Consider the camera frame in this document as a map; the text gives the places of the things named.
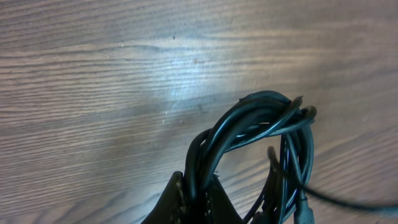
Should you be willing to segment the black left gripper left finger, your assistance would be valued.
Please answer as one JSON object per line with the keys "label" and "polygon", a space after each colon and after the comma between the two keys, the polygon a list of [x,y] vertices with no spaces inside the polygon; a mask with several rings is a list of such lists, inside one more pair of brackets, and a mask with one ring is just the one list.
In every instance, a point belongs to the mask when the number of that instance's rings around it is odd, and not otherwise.
{"label": "black left gripper left finger", "polygon": [[183,174],[176,171],[169,179],[155,207],[142,221],[142,224],[182,223],[185,211]]}

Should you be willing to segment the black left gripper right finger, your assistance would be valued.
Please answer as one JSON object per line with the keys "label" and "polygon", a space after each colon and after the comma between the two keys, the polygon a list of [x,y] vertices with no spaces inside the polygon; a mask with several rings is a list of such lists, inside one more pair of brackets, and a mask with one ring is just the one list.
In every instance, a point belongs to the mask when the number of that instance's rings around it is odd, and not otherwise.
{"label": "black left gripper right finger", "polygon": [[206,188],[205,220],[209,224],[243,223],[215,174]]}

